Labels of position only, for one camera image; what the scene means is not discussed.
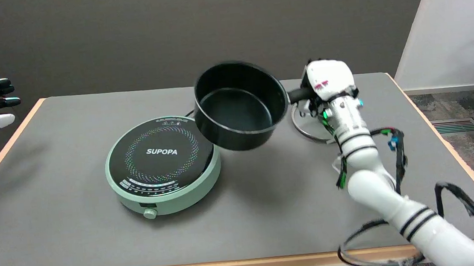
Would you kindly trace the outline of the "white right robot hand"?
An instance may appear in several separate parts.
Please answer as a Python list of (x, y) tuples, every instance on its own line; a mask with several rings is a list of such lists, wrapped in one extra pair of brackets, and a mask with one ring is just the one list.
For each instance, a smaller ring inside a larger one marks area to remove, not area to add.
[(329, 108), (334, 99), (349, 96), (358, 99), (359, 89), (356, 87), (349, 66), (341, 60), (318, 59), (308, 61), (303, 70), (300, 88), (310, 88), (310, 99), (296, 103), (301, 116), (316, 117)]

